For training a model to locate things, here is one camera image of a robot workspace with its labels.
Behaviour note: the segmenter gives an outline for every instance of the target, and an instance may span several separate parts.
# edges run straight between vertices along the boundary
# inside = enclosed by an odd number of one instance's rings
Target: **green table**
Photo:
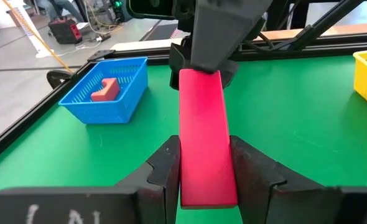
[[[353,91],[352,56],[241,62],[225,90],[230,134],[326,186],[367,186],[367,102]],[[0,155],[0,189],[112,186],[178,134],[168,66],[129,124],[84,125],[51,107]],[[178,210],[177,223],[240,223],[237,208]]]

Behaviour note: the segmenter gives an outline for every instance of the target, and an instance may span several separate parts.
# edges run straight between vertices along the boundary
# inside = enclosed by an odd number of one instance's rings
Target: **person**
[[[62,10],[66,9],[73,17],[77,19],[77,22],[84,22],[83,17],[74,7],[69,0],[35,0],[37,5],[44,8],[47,12],[49,19],[52,21],[62,14]]]

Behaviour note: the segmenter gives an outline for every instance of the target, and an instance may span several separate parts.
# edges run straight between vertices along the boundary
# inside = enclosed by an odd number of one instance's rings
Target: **blue plastic basket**
[[[59,105],[85,124],[128,123],[147,87],[146,61],[139,57],[99,62]],[[120,92],[114,101],[94,102],[91,94],[103,88],[104,78],[117,78]]]

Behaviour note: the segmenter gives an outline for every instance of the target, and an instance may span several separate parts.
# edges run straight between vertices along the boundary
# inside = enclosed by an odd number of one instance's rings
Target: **pink block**
[[[179,74],[181,206],[234,207],[238,203],[221,75]]]
[[[92,101],[113,101],[119,94],[120,86],[116,78],[102,79],[103,89],[91,94]]]

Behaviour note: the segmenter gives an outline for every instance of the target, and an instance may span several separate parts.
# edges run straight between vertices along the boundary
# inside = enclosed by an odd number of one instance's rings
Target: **floor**
[[[325,14],[334,3],[311,4],[307,23],[315,22]],[[343,18],[338,24],[359,24],[367,22],[367,2]],[[69,66],[83,65],[87,58],[98,50],[109,49],[114,44],[133,42],[141,39],[151,29],[157,20],[132,19],[125,23],[122,29],[112,34],[112,37],[99,46],[90,49],[75,50],[74,45],[59,45],[53,37],[49,37],[48,27],[37,25],[44,41],[56,54],[65,54],[61,59]],[[162,21],[162,24],[176,21]],[[95,43],[85,43],[93,47]],[[50,67],[60,67],[52,57],[36,58],[36,51],[24,32],[18,28],[0,30],[0,133],[31,109],[52,90],[45,74]],[[10,71],[21,68],[21,71]]]

